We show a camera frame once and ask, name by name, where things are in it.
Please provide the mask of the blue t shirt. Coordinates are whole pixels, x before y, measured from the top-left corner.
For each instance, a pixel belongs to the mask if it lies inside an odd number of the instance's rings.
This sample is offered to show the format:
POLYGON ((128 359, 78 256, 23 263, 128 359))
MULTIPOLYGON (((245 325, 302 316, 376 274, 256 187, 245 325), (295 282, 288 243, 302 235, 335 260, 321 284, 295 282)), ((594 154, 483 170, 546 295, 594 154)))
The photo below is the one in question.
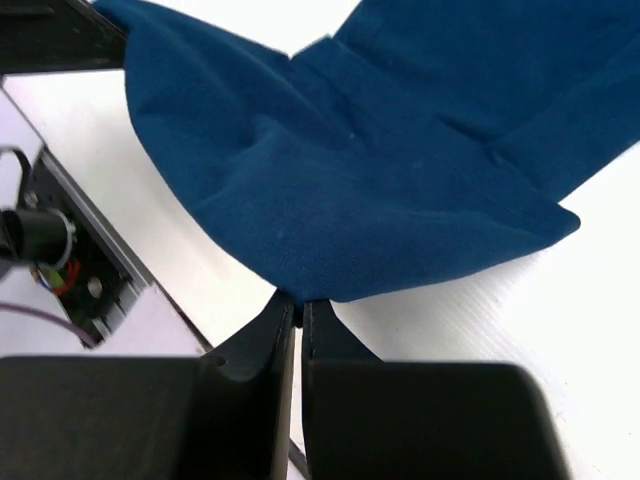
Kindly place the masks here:
POLYGON ((129 115, 179 202, 300 302, 461 278, 579 228, 639 139, 635 1, 363 1, 293 56, 144 1, 129 115))

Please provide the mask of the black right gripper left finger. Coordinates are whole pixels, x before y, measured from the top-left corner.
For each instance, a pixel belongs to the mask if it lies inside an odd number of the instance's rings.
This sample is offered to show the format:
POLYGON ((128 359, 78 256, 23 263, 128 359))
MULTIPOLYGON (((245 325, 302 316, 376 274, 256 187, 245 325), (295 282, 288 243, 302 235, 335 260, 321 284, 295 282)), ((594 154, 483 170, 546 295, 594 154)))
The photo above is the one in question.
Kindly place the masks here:
POLYGON ((283 479, 293 300, 201 357, 9 357, 5 479, 283 479))

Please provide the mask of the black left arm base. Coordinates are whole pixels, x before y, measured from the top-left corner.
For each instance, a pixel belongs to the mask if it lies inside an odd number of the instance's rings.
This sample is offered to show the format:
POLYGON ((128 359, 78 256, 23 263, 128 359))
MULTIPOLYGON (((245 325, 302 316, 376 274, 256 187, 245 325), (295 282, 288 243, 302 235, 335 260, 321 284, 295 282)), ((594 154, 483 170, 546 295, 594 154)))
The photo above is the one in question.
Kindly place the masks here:
POLYGON ((20 167, 14 206, 1 211, 1 271, 25 267, 64 312, 58 325, 95 347, 124 320, 153 277, 48 149, 20 167))

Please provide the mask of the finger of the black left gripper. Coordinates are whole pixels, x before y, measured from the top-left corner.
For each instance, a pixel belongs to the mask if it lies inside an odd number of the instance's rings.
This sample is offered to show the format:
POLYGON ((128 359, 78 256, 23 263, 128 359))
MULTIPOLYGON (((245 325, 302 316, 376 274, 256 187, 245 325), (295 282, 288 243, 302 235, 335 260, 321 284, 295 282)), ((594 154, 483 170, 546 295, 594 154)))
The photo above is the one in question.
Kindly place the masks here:
POLYGON ((39 74, 120 69, 126 34, 87 1, 1 3, 1 72, 39 74))

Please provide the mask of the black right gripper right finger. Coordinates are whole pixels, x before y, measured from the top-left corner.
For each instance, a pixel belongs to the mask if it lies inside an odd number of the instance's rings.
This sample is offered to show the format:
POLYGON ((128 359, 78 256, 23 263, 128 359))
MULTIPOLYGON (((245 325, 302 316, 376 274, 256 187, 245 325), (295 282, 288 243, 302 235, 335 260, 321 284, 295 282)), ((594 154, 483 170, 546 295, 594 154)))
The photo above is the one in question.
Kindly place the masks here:
POLYGON ((315 479, 565 479, 544 396, 504 362, 384 361, 327 301, 303 314, 302 409, 315 479))

